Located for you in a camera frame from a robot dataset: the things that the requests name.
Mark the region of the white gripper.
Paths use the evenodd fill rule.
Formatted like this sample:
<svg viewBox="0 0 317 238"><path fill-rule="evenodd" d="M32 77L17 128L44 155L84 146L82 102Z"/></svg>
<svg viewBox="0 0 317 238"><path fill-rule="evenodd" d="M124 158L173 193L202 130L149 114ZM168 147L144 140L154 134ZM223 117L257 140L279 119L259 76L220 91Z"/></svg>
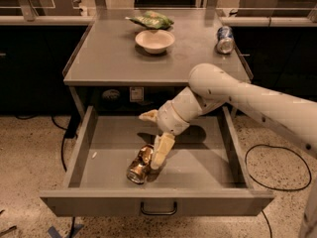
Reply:
<svg viewBox="0 0 317 238"><path fill-rule="evenodd" d="M158 127L164 132L161 135L156 135L154 142L151 168L158 170L175 143L174 136L178 136L185 131L189 127L189 123L177 114L170 100L158 111L153 109L144 112L139 118L142 121L157 123Z"/></svg>

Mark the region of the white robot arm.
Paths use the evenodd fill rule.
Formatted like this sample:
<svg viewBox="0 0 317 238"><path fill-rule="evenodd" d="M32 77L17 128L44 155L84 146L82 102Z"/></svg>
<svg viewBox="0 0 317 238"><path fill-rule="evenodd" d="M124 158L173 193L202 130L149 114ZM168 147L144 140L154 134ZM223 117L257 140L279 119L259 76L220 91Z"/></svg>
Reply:
<svg viewBox="0 0 317 238"><path fill-rule="evenodd" d="M159 109L140 115L162 131L156 136L151 167L160 168L175 137L190 121L228 103L287 138L310 156L317 154L317 103L239 81L220 67L201 63L189 73L188 85Z"/></svg>

